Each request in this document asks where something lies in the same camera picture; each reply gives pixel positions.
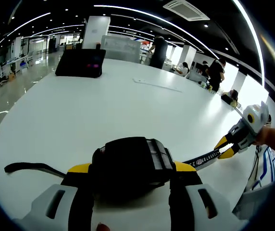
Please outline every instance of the person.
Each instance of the person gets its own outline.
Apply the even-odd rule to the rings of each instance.
[[[209,68],[206,69],[207,75],[210,77],[209,83],[212,86],[213,91],[217,92],[220,87],[220,83],[225,79],[224,68],[226,61],[223,58],[215,59]]]
[[[162,69],[167,50],[167,42],[162,36],[155,37],[152,47],[148,50],[148,52],[151,52],[153,49],[155,49],[155,52],[152,55],[149,66]]]
[[[202,76],[205,76],[208,78],[208,75],[206,73],[206,70],[209,68],[208,63],[206,61],[203,61],[203,66],[200,69],[200,73]]]
[[[176,70],[174,71],[174,74],[178,74],[184,77],[188,72],[189,72],[188,64],[186,62],[183,62],[182,64],[179,64],[177,66]]]
[[[275,150],[275,128],[264,126],[256,137],[255,145],[268,145]]]
[[[266,126],[269,128],[271,127],[271,121],[272,121],[272,118],[271,118],[271,115],[269,114],[268,121],[266,123]]]
[[[224,92],[221,95],[221,99],[233,108],[236,108],[238,105],[238,91],[230,90],[229,92]]]

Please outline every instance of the yellow object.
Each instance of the yellow object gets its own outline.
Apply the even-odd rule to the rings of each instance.
[[[88,173],[88,168],[90,165],[91,163],[76,165],[76,166],[73,166],[71,169],[69,169],[68,172]]]
[[[253,124],[253,123],[254,123],[254,120],[255,120],[254,116],[253,116],[251,113],[249,113],[248,116],[251,116],[251,117],[252,117],[252,119],[253,119],[252,124]]]
[[[178,161],[174,161],[176,165],[176,171],[177,172],[196,172],[196,169],[192,167],[191,165],[181,163]]]
[[[227,159],[227,158],[231,158],[234,155],[234,151],[232,148],[227,149],[225,152],[222,153],[222,155],[220,155],[218,158],[219,159]]]
[[[226,143],[227,139],[225,136],[222,137],[222,139],[220,139],[220,141],[218,142],[218,144],[216,145],[216,147],[214,149],[217,149],[220,145],[222,145],[223,143]]]

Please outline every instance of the ceiling light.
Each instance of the ceiling light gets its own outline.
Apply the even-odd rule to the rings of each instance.
[[[137,18],[137,20],[161,28],[161,26],[159,26],[159,25],[157,25],[157,24],[154,24],[154,23],[151,23],[151,22],[148,22],[148,21],[139,19],[139,18]],[[165,28],[165,30],[168,31],[168,32],[170,32],[171,34],[175,35],[175,36],[178,37],[180,40],[186,41],[187,43],[191,44],[193,47],[195,47],[195,48],[196,48],[197,50],[199,50],[201,53],[204,53],[200,48],[198,48],[198,47],[195,46],[192,42],[188,41],[187,39],[183,38],[182,36],[176,34],[175,32],[173,32],[173,31],[171,31],[171,30],[169,30],[169,29],[166,29],[166,28]]]
[[[110,27],[121,28],[121,29],[126,29],[126,30],[133,30],[133,31],[136,31],[136,32],[139,32],[139,33],[143,33],[143,34],[146,34],[146,35],[150,35],[150,36],[155,37],[155,36],[154,36],[154,35],[152,35],[152,34],[148,34],[148,33],[143,32],[143,31],[134,30],[134,29],[126,28],[126,27],[121,27],[121,26],[110,26]]]
[[[17,27],[15,30],[13,30],[11,33],[9,33],[9,34],[7,35],[7,37],[8,37],[9,35],[11,35],[13,32],[15,32],[16,30],[18,30],[18,29],[20,29],[21,27],[25,26],[26,24],[28,24],[28,23],[30,23],[30,22],[33,22],[34,20],[39,19],[39,18],[41,18],[41,17],[43,17],[43,16],[46,16],[46,15],[48,15],[48,14],[51,14],[51,13],[45,13],[45,14],[43,14],[43,15],[41,15],[41,16],[38,16],[38,17],[36,17],[36,18],[33,18],[33,19],[31,19],[30,21],[28,21],[28,22],[22,24],[21,26]]]
[[[171,43],[172,45],[174,45],[174,46],[176,46],[176,47],[179,47],[178,45],[176,45],[176,44],[174,44],[174,43],[172,43],[172,42],[170,42],[170,41],[167,41],[167,40],[166,40],[166,42]]]
[[[56,32],[56,33],[54,33],[54,34],[49,34],[49,35],[56,35],[56,34],[60,34],[60,33],[67,33],[67,32],[69,32],[69,30],[66,30],[66,31],[61,31],[61,32]]]
[[[234,4],[238,7],[238,9],[240,10],[240,12],[242,13],[242,16],[244,17],[244,19],[247,21],[247,24],[251,30],[251,33],[253,35],[256,47],[257,47],[257,52],[258,52],[258,56],[259,56],[259,62],[261,65],[261,71],[262,71],[262,86],[264,87],[264,66],[263,66],[263,55],[262,55],[262,49],[261,49],[261,45],[259,44],[258,38],[257,38],[257,34],[256,31],[254,29],[254,26],[248,16],[248,14],[246,13],[246,11],[244,10],[243,6],[240,4],[240,2],[238,0],[232,0],[234,2]]]
[[[213,54],[214,57],[216,57],[217,59],[219,58],[215,53],[213,53],[213,51],[207,47],[204,43],[202,43],[200,40],[198,40],[196,37],[194,37],[193,35],[191,35],[189,32],[185,31],[184,29],[180,28],[179,26],[163,19],[163,18],[160,18],[156,15],[153,15],[151,13],[147,13],[147,12],[144,12],[144,11],[139,11],[139,10],[136,10],[136,9],[131,9],[131,8],[127,8],[127,7],[121,7],[121,6],[109,6],[109,5],[94,5],[94,7],[110,7],[110,8],[117,8],[117,9],[123,9],[123,10],[129,10],[129,11],[134,11],[134,12],[138,12],[138,13],[142,13],[142,14],[145,14],[145,15],[148,15],[150,17],[153,17],[153,18],[156,18],[160,21],[163,21],[179,30],[181,30],[182,32],[186,33],[187,35],[191,36],[193,39],[195,39],[197,42],[199,42],[202,46],[204,46],[211,54]]]
[[[118,32],[118,31],[111,31],[111,30],[108,30],[108,32],[110,32],[110,33],[119,33],[119,34],[124,34],[124,35],[130,35],[130,36],[133,36],[132,34],[123,33],[123,32]],[[153,40],[151,40],[151,39],[149,39],[149,38],[144,38],[144,37],[137,36],[137,35],[135,35],[135,36],[136,36],[136,37],[138,37],[138,38],[145,39],[145,40],[148,40],[148,41],[153,42]]]
[[[61,27],[56,27],[56,28],[52,28],[52,29],[49,29],[49,30],[44,30],[44,31],[38,32],[36,34],[33,34],[32,36],[39,35],[39,34],[42,34],[44,32],[50,31],[50,30],[62,29],[62,28],[65,28],[65,27],[71,27],[71,26],[61,26]]]

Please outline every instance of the desk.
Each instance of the desk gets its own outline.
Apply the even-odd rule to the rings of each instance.
[[[181,92],[138,84],[133,78]],[[22,218],[36,197],[62,181],[35,170],[7,175],[4,167],[13,162],[45,163],[67,172],[91,162],[98,147],[130,136],[155,138],[169,148],[174,160],[186,161],[213,150],[239,119],[219,95],[150,66],[105,59],[97,79],[51,73],[18,100],[0,124],[0,205],[11,218]],[[231,209],[247,184],[254,152],[253,147],[198,172],[203,182],[229,200]],[[149,206],[122,208],[119,213],[95,209],[93,223],[106,222],[118,231],[128,230],[125,225],[130,230],[158,225],[169,230],[168,189],[166,184],[155,190],[148,197]]]
[[[24,60],[24,62],[26,63],[26,66],[28,68],[28,63],[27,63],[27,56],[24,56],[24,57],[21,57],[19,59],[16,59],[16,60],[13,60],[7,64],[5,64],[3,67],[2,67],[2,72],[4,72],[7,76],[9,75],[9,73],[11,72],[11,69],[10,69],[10,65],[15,63],[15,71],[16,73],[20,70],[20,62]]]

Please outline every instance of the white pillar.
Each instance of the white pillar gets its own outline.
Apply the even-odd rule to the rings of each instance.
[[[82,48],[95,49],[96,43],[101,43],[102,36],[108,34],[110,21],[110,17],[90,16],[87,22]]]
[[[60,40],[61,40],[61,35],[54,35],[55,37],[55,48],[58,47],[58,45],[60,44]]]
[[[194,60],[195,54],[196,54],[195,48],[188,46],[188,45],[184,45],[178,64],[186,62],[190,69],[192,62]]]
[[[21,53],[21,37],[16,37],[12,42],[12,55],[11,58],[19,57]]]
[[[172,47],[171,55],[170,55],[170,57],[168,57],[169,60],[172,59],[172,56],[173,56],[174,51],[175,51],[175,48],[176,48],[176,47],[174,47],[174,46]]]

